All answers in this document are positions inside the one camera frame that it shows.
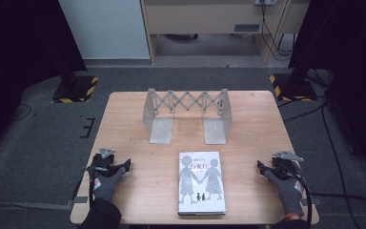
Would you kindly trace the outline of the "striped black stand base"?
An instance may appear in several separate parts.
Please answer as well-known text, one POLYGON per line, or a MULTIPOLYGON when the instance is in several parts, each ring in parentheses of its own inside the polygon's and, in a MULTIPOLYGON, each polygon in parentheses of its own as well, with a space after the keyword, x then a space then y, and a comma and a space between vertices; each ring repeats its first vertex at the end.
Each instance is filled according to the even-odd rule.
POLYGON ((87 102, 95 89, 98 78, 96 76, 77 76, 76 84, 67 87, 61 82, 52 96, 54 103, 87 102))
POLYGON ((309 81, 296 82, 290 73, 274 73, 269 76, 279 101, 314 101, 316 92, 309 81))

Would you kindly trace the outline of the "white grey book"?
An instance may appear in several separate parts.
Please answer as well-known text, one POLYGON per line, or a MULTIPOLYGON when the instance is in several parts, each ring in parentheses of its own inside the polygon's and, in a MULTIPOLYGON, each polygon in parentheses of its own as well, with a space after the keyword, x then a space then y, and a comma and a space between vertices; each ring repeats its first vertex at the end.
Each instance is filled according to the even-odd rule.
POLYGON ((224 215, 224 194, 219 152, 179 154, 179 216, 224 215))

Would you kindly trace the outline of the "person's left hand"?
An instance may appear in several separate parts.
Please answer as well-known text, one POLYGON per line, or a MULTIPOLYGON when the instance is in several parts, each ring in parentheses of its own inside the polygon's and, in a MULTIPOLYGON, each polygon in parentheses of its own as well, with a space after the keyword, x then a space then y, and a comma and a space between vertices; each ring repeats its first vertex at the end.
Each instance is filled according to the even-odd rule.
POLYGON ((105 201, 111 202, 115 187, 127 170, 121 167, 111 177, 105 177, 94 169, 89 169, 88 172, 90 175, 91 193, 94 195, 94 198, 102 198, 105 201))

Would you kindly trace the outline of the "grey tape piece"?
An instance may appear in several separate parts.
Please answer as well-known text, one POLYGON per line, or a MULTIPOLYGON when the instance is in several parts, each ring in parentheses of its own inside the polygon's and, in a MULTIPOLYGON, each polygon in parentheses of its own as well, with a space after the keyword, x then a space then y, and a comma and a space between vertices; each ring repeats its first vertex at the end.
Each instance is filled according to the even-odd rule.
POLYGON ((309 204, 309 202, 311 202, 314 205, 321 205, 322 204, 322 200, 320 198, 311 198, 311 199, 303 198, 301 200, 301 204, 303 206, 307 206, 309 204))
POLYGON ((73 199, 69 199, 66 201, 66 206, 71 207, 76 203, 88 203, 89 202, 89 198, 88 197, 74 197, 73 199))

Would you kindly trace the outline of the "white panel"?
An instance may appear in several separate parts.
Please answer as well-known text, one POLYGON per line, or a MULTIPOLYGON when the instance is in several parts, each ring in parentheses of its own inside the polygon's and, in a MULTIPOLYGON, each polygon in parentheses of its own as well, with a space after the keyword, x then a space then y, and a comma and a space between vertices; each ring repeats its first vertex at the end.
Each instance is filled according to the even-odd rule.
POLYGON ((149 59, 140 0, 59 0, 84 59, 149 59))

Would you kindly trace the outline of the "white power strip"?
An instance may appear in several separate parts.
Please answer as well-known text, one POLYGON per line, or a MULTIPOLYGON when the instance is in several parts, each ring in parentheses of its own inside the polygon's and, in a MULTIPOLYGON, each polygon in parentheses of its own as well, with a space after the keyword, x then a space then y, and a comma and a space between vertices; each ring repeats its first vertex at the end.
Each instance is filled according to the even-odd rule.
POLYGON ((256 6, 270 7, 275 6, 278 0, 254 0, 256 6))

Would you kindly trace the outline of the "black tape floor mark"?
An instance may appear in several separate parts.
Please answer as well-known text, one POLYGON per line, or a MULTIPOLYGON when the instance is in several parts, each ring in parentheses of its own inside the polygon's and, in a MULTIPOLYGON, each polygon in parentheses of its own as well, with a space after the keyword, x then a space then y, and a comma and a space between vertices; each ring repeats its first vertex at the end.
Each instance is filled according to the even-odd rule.
POLYGON ((87 117, 86 118, 86 123, 82 127, 82 129, 84 130, 84 132, 80 136, 80 138, 89 138, 90 137, 90 135, 92 133, 92 128, 94 126, 94 123, 95 123, 95 118, 94 117, 87 117))

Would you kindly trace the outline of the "expandable metal bookend rack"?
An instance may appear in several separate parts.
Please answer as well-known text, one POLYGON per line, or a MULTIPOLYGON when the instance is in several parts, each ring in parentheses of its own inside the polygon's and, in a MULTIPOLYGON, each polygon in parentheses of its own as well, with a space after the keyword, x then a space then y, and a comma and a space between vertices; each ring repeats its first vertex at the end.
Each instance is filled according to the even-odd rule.
POLYGON ((143 122, 151 144, 170 144, 178 124, 202 133, 208 145, 226 144, 232 121, 227 89, 157 92, 149 88, 143 108, 143 122))

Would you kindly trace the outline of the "person's right hand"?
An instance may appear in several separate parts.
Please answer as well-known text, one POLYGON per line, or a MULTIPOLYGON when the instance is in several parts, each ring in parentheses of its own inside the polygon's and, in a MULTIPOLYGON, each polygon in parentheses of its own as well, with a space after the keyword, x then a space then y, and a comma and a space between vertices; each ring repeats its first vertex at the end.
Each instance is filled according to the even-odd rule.
POLYGON ((272 182, 281 200, 286 219, 301 219, 304 216, 300 201, 304 188, 295 177, 285 180, 276 177, 272 172, 267 172, 265 176, 272 182))

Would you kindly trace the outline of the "beige wooden desk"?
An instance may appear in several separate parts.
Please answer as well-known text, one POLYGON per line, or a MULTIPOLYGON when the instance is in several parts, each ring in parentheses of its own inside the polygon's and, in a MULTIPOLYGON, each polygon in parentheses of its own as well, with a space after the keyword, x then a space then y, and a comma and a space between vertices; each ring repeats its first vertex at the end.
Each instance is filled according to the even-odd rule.
POLYGON ((283 34, 297 34, 311 0, 278 0, 256 6, 254 0, 140 0, 150 56, 161 34, 249 33, 264 63, 277 54, 283 34))

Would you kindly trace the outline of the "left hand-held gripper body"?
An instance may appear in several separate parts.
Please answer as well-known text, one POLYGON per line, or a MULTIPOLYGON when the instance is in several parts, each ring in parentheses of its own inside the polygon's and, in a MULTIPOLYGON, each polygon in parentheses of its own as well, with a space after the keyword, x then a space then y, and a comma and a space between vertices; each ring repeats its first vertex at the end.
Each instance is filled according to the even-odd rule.
POLYGON ((99 153, 95 154, 92 159, 91 167, 102 176, 113 176, 116 173, 116 168, 113 165, 114 153, 114 149, 100 147, 99 153))

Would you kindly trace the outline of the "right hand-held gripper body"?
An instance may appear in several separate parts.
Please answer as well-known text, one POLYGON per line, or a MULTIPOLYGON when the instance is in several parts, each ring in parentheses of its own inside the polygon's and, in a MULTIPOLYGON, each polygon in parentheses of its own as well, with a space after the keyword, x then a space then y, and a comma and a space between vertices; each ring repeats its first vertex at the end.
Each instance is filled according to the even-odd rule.
POLYGON ((274 165, 273 174, 280 179, 298 177, 295 164, 303 161, 303 157, 297 156, 290 151, 275 152, 272 157, 272 164, 274 165))

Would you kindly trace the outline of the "black curtain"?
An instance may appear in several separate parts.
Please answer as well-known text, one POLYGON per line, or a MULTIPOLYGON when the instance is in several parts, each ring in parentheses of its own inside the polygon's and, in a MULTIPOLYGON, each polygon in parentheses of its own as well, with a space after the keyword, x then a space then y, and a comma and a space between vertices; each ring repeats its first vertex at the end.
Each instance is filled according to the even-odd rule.
POLYGON ((28 86, 60 75, 75 90, 85 69, 59 0, 0 0, 0 135, 28 86))
POLYGON ((354 150, 366 156, 366 0, 311 0, 289 66, 328 70, 354 150))

